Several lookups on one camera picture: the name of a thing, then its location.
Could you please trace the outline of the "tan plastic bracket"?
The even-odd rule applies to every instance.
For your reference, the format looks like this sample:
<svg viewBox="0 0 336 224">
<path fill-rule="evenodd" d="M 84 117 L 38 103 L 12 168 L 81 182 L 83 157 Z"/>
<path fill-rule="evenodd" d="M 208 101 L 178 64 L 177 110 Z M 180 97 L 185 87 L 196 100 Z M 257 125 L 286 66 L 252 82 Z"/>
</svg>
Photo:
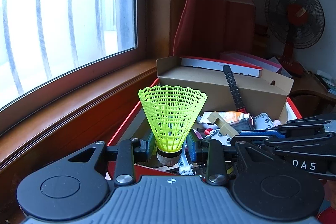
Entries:
<svg viewBox="0 0 336 224">
<path fill-rule="evenodd" d="M 207 118 L 210 123 L 218 126 L 219 131 L 222 135 L 228 135 L 234 137 L 239 133 L 227 123 L 220 115 L 220 112 L 210 112 L 209 117 Z"/>
</svg>

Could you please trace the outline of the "yellow plastic shuttlecock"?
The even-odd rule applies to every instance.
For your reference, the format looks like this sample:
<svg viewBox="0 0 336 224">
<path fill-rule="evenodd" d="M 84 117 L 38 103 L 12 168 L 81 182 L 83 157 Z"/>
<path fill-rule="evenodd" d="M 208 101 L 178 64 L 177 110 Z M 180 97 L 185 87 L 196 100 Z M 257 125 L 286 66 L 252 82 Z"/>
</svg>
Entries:
<svg viewBox="0 0 336 224">
<path fill-rule="evenodd" d="M 157 159 L 163 165 L 175 165 L 207 100 L 206 93 L 189 87 L 157 85 L 140 89 L 138 96 L 156 139 Z"/>
</svg>

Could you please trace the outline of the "orange white packet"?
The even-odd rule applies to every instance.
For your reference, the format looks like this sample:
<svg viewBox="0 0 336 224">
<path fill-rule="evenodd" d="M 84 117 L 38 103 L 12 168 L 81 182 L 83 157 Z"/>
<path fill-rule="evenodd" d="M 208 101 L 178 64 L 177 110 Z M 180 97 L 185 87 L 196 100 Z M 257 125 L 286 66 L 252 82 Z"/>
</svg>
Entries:
<svg viewBox="0 0 336 224">
<path fill-rule="evenodd" d="M 239 111 L 223 111 L 220 112 L 219 115 L 227 122 L 227 123 L 233 123 L 233 122 L 237 122 L 243 119 L 250 119 L 251 116 L 250 114 L 246 114 L 243 112 L 239 112 Z"/>
</svg>

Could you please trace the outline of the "red cardboard shoe box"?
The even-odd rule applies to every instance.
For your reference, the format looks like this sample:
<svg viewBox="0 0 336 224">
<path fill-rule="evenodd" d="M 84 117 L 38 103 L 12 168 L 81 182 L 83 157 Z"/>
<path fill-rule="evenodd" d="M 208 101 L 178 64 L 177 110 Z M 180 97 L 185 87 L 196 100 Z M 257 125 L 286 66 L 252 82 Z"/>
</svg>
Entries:
<svg viewBox="0 0 336 224">
<path fill-rule="evenodd" d="M 234 111 L 234 100 L 223 72 L 224 61 L 200 57 L 166 57 L 158 59 L 157 79 L 153 85 L 191 87 L 207 94 L 203 111 Z M 259 67 L 230 65 L 243 104 L 253 116 L 267 113 L 271 120 L 282 123 L 302 116 L 288 97 L 294 80 Z M 136 136 L 141 138 L 149 124 L 138 103 L 112 136 L 109 145 Z"/>
</svg>

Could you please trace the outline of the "pink red flat box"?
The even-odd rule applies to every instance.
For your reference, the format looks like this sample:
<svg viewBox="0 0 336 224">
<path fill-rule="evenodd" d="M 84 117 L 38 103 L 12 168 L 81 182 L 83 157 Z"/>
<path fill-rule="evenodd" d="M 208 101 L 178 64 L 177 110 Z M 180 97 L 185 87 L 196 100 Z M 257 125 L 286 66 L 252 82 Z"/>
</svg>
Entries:
<svg viewBox="0 0 336 224">
<path fill-rule="evenodd" d="M 239 61 L 240 63 L 253 64 L 262 67 L 263 69 L 276 73 L 281 73 L 282 70 L 282 66 L 278 63 L 263 59 L 261 57 L 250 55 L 244 52 L 237 52 L 237 51 L 223 52 L 220 54 L 220 58 L 222 60 L 227 61 L 233 60 L 237 62 Z"/>
</svg>

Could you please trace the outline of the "red patterned curtain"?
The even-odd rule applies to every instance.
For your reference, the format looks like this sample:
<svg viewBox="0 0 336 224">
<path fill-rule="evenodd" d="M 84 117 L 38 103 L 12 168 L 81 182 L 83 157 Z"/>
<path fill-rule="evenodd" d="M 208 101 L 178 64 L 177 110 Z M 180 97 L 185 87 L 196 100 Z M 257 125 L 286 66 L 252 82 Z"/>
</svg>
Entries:
<svg viewBox="0 0 336 224">
<path fill-rule="evenodd" d="M 254 0 L 186 0 L 173 55 L 217 59 L 224 52 L 252 51 Z"/>
</svg>

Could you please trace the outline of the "black standing fan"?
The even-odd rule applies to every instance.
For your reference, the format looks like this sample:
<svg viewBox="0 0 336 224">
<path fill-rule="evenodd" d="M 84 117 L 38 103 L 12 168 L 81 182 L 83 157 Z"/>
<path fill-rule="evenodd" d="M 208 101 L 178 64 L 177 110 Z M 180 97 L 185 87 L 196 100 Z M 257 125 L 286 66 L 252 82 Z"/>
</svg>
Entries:
<svg viewBox="0 0 336 224">
<path fill-rule="evenodd" d="M 295 49 L 315 45 L 325 29 L 325 15 L 319 0 L 265 0 L 269 30 L 285 47 L 278 57 L 291 75 L 303 75 L 303 66 L 294 60 Z"/>
</svg>

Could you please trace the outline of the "window frame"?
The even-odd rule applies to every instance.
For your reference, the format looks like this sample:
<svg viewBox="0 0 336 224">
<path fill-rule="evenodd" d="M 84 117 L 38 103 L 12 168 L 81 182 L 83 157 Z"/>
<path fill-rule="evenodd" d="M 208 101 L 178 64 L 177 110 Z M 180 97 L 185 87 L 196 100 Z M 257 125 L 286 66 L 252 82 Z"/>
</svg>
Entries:
<svg viewBox="0 0 336 224">
<path fill-rule="evenodd" d="M 153 0 L 1 0 L 1 134 L 149 55 Z"/>
</svg>

